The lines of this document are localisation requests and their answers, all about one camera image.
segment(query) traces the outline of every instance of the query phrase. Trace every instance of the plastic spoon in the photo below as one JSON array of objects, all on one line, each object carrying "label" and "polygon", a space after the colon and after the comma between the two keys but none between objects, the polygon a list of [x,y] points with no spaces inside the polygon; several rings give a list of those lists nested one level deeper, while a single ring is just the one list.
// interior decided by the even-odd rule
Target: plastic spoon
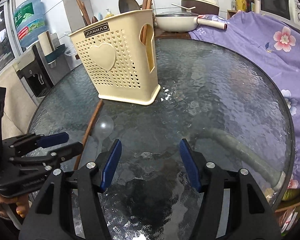
[{"label": "plastic spoon", "polygon": [[96,137],[98,140],[96,158],[102,151],[103,141],[110,136],[110,134],[113,131],[113,128],[114,122],[110,116],[104,115],[98,119],[92,132],[94,137]]}]

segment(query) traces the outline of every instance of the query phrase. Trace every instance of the blue gripper pad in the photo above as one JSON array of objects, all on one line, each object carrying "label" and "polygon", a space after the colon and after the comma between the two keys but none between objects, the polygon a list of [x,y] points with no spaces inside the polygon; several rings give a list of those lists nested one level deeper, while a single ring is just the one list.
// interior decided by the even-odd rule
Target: blue gripper pad
[{"label": "blue gripper pad", "polygon": [[186,139],[182,139],[179,144],[179,152],[181,155],[181,159],[186,168],[186,172],[188,178],[190,180],[190,184],[194,187],[198,192],[201,192],[201,182],[200,182],[200,174],[197,165],[195,164],[192,156],[192,149],[190,148]]},{"label": "blue gripper pad", "polygon": [[118,140],[102,171],[102,180],[101,180],[100,188],[103,191],[105,191],[111,185],[115,170],[117,169],[121,157],[121,152],[122,152],[122,144],[121,141]]},{"label": "blue gripper pad", "polygon": [[69,135],[66,132],[52,134],[42,137],[37,140],[37,146],[42,148],[48,148],[61,143],[66,143],[69,140]]}]

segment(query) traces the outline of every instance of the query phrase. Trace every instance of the beige plastic utensil holder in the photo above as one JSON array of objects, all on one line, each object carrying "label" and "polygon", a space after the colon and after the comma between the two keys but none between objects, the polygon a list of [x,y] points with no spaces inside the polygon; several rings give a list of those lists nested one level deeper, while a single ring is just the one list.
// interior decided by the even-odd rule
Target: beige plastic utensil holder
[{"label": "beige plastic utensil holder", "polygon": [[[147,42],[140,32],[148,24]],[[115,15],[70,34],[99,98],[140,105],[157,96],[152,10]]]}]

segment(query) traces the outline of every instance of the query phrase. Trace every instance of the textured glass tabletop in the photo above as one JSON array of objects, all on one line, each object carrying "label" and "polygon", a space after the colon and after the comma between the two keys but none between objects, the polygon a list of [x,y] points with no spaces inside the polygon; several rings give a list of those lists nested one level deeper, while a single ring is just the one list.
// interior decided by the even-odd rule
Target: textured glass tabletop
[{"label": "textured glass tabletop", "polygon": [[[280,91],[250,61],[217,45],[163,39],[156,41],[156,55],[161,90],[155,102],[141,106],[105,100],[100,113],[112,117],[115,125],[103,150],[116,138],[122,142],[112,185],[99,195],[113,239],[140,234],[148,239],[189,238],[202,194],[187,180],[178,151],[182,138],[223,169],[247,168],[273,205],[285,190],[294,158],[293,127]],[[66,131],[69,142],[81,141],[98,100],[79,66],[45,97],[29,131]],[[95,154],[97,143],[94,135],[88,139],[85,161]],[[63,169],[73,165],[74,159]],[[75,209],[74,216],[82,236]],[[223,214],[218,236],[224,234],[226,221]]]}]

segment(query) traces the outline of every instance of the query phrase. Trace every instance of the human hand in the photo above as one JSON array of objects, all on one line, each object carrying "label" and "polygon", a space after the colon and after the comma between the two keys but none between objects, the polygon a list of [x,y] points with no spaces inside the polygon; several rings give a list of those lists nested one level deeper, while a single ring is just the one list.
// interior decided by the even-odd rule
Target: human hand
[{"label": "human hand", "polygon": [[20,217],[24,218],[29,212],[29,200],[28,194],[24,194],[15,198],[6,198],[0,195],[0,216],[8,217],[1,204],[17,204],[16,212]]}]

